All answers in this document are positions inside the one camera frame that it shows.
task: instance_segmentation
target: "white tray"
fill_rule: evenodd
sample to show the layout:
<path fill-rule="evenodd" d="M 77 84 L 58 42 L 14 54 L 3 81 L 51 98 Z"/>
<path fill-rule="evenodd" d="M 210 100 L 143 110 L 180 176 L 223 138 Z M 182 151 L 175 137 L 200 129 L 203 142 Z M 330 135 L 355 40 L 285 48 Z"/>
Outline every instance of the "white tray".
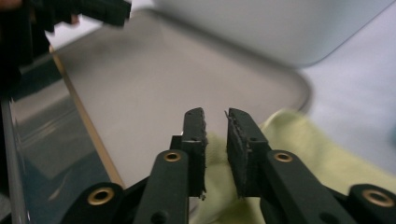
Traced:
<path fill-rule="evenodd" d="M 204 109 L 208 132 L 225 137 L 229 107 L 261 123 L 281 108 L 306 109 L 310 99 L 293 70 L 155 11 L 57 54 L 126 187 L 149 174 L 192 108 Z"/>

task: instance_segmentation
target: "black mechanical component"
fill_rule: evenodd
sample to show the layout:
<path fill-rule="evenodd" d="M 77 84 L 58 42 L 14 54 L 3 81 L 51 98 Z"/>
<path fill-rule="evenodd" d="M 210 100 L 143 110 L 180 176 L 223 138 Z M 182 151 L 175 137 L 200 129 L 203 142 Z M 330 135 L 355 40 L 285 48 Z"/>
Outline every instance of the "black mechanical component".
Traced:
<path fill-rule="evenodd" d="M 227 153 L 238 196 L 261 197 L 266 223 L 396 223 L 391 192 L 356 185 L 344 196 L 327 189 L 296 155 L 272 150 L 248 113 L 230 108 L 227 118 Z"/>
<path fill-rule="evenodd" d="M 188 111 L 183 134 L 173 136 L 170 150 L 157 156 L 149 177 L 126 190 L 101 183 L 84 190 L 63 224 L 187 224 L 189 197 L 205 191 L 205 115 Z"/>
<path fill-rule="evenodd" d="M 158 155 L 134 223 L 189 222 L 189 156 L 181 150 Z"/>
<path fill-rule="evenodd" d="M 239 197 L 260 197 L 266 223 L 396 223 L 396 195 L 373 185 L 349 195 L 327 189 L 300 159 L 272 150 L 251 116 L 230 109 L 227 153 Z M 63 223 L 187 224 L 188 197 L 205 190 L 202 108 L 186 113 L 183 134 L 160 153 L 149 178 L 127 190 L 102 183 L 85 190 Z"/>
<path fill-rule="evenodd" d="M 171 149 L 179 149 L 189 155 L 189 194 L 201 197 L 205 192 L 205 114 L 195 108 L 184 115 L 183 134 L 172 137 Z"/>
<path fill-rule="evenodd" d="M 54 32 L 60 21 L 71 23 L 72 15 L 82 14 L 121 27 L 131 12 L 131 3 L 124 0 L 22 1 L 21 7 L 0 11 L 0 80 L 4 83 L 17 83 L 20 65 L 49 52 L 44 30 Z"/>

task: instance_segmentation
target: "fabric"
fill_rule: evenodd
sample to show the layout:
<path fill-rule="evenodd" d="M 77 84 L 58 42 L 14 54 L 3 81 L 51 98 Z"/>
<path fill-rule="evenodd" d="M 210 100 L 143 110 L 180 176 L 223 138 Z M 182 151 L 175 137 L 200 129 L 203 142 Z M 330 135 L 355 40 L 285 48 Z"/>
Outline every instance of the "fabric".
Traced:
<path fill-rule="evenodd" d="M 272 149 L 296 154 L 318 180 L 327 187 L 347 194 L 355 184 L 371 183 L 396 192 L 396 177 L 337 146 L 304 115 L 288 110 L 275 113 L 260 125 Z M 260 199 L 238 200 L 226 141 L 208 135 L 205 184 L 207 193 L 190 219 L 190 224 L 265 223 Z"/>

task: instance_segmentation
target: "wooden edge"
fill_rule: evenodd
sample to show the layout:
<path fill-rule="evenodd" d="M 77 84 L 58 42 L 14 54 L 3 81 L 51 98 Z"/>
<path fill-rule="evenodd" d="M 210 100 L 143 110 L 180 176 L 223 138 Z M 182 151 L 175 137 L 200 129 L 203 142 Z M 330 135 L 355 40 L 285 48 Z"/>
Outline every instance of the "wooden edge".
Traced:
<path fill-rule="evenodd" d="M 64 79 L 64 83 L 65 83 L 67 89 L 69 90 L 70 95 L 73 98 L 73 101 L 76 104 L 76 107 L 77 107 L 79 115 L 81 116 L 82 122 L 84 123 L 85 128 L 87 129 L 88 134 L 91 137 L 93 145 L 96 148 L 96 151 L 99 155 L 99 158 L 102 161 L 102 164 L 105 166 L 106 172 L 107 172 L 108 176 L 110 177 L 111 182 L 116 183 L 116 184 L 120 185 L 123 189 L 125 189 L 125 184 L 123 183 L 123 181 L 120 177 L 120 174 L 117 171 L 113 161 L 111 160 L 110 156 L 108 155 L 105 145 L 103 144 L 102 139 L 99 136 L 99 133 L 96 131 L 90 117 L 88 116 L 88 113 L 85 110 L 83 103 L 79 99 L 76 89 L 74 88 L 73 83 L 71 82 L 69 76 L 67 75 L 66 70 L 64 69 L 64 66 L 61 63 L 61 60 L 55 54 L 53 49 L 51 49 L 50 52 L 53 56 L 53 60 L 55 61 L 55 64 L 56 64 L 59 72 L 61 73 L 61 75 Z"/>

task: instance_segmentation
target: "yellow cloth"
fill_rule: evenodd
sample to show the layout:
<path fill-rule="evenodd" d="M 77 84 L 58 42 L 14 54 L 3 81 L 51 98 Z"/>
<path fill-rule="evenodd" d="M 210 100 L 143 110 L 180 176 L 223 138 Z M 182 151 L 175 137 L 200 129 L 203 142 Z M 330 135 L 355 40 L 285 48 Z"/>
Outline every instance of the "yellow cloth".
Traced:
<path fill-rule="evenodd" d="M 296 154 L 319 181 L 347 194 L 355 184 L 371 183 L 396 192 L 396 177 L 337 146 L 304 115 L 279 111 L 260 125 L 272 149 Z M 238 200 L 227 161 L 224 139 L 208 135 L 206 198 L 200 201 L 190 224 L 265 223 L 259 199 Z"/>

